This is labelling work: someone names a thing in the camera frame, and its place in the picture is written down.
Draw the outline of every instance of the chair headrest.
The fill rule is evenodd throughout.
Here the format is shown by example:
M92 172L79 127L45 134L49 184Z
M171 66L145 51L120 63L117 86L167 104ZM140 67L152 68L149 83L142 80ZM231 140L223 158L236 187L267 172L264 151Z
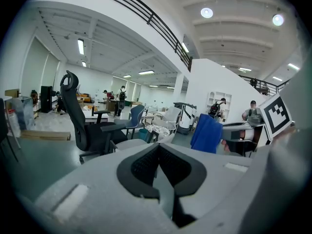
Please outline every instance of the chair headrest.
M79 79L78 77L73 74L72 72L69 72L68 70L66 70L66 75L63 76L62 80L60 81L60 86L64 86L65 90L68 91L70 89L74 89L77 88L78 84L79 84ZM64 85L64 81L65 79L68 78L67 80L67 85Z

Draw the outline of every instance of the fluorescent light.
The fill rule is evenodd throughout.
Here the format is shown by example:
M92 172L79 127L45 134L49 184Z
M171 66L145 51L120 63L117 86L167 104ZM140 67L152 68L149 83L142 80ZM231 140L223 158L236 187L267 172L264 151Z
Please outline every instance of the fluorescent light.
M275 77L275 76L273 76L273 79L275 79L275 80L279 80L279 81L282 81L282 79L277 78L277 77Z
M239 68L240 70L246 70L246 71L251 71L249 68Z
M291 64L291 63L289 63L288 66L290 66L290 67L292 67L292 68L294 68L294 69L296 69L296 70L300 70L300 68L298 68L297 66L295 66L295 65L293 65L293 64Z
M284 23L284 18L281 15L277 14L274 15L274 17L272 18L272 22L276 26L281 26Z
M83 50L83 40L78 39L78 48L79 48L79 52L84 55L84 50Z
M185 52L186 52L186 53L188 53L188 52L189 52L189 50L187 49L187 47L185 46L185 44L184 44L184 43L182 43L182 47L184 48L184 50L185 50Z
M152 73L154 73L153 70L139 72L140 75L147 75L147 74L152 74Z
M200 11L200 14L204 17L204 18L210 18L214 15L212 9L209 8L203 8Z

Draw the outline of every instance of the blue chair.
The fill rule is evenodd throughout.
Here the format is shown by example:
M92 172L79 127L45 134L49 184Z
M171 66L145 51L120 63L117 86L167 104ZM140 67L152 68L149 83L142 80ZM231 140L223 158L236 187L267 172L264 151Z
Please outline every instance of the blue chair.
M129 129L133 129L132 135L131 135L131 139L133 139L133 135L135 134L135 129L139 127L143 127L143 124L140 124L143 111L144 111L144 106L138 105L131 109L130 111L131 119L115 119L114 123L126 125L126 129L127 129L126 136L128 136Z

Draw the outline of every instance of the white ceiling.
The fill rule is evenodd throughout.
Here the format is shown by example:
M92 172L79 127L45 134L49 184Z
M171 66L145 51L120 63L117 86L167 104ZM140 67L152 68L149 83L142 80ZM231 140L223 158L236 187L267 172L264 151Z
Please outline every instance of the white ceiling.
M203 56L237 74L259 77L269 74L266 81L272 81L272 76L281 76L283 80L291 78L296 72L288 71L285 63L301 65L302 58L297 51L300 42L293 42L293 48L285 55L276 54L274 63L272 55L278 48L284 48L282 32L288 30L297 35L296 20L291 6L285 0L178 0L184 8L189 20L192 21L197 36L202 45ZM206 19L201 16L202 8L211 8L214 15ZM275 26L272 18L282 14L285 22ZM238 71L239 67L252 69L249 73Z
M73 11L38 8L50 35L68 59L68 63L99 70L144 85L175 86L176 71L144 44L113 26ZM79 53L78 39L84 40L84 56ZM152 75L139 75L153 70Z

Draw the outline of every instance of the black office chair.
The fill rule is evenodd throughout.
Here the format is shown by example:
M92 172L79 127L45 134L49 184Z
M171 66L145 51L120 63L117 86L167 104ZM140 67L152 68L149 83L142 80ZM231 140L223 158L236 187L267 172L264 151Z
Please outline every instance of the black office chair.
M125 128L125 125L116 125L113 122L100 122L102 114L109 113L109 111L94 112L94 114L98 115L97 123L85 125L85 116L76 97L76 87L79 83L78 77L68 70L66 72L67 74L64 75L60 82L60 91L65 108L75 127L76 145L83 151L90 151L90 153L79 155L79 160L83 163L82 157L108 154L110 140L114 143L120 143L128 140L128 138L121 131L121 129ZM67 85L64 84L66 78L68 79Z
M11 146L11 143L9 141L8 132L9 132L9 129L8 129L8 125L6 124L6 119L5 119L5 114L4 114L4 101L2 98L0 98L0 144L6 138L8 144L9 144L9 147L11 149L11 152L13 153L14 158L18 162L18 158L16 157L16 155L13 151L13 148ZM1 145L0 145L0 149L2 151L3 156L5 156Z

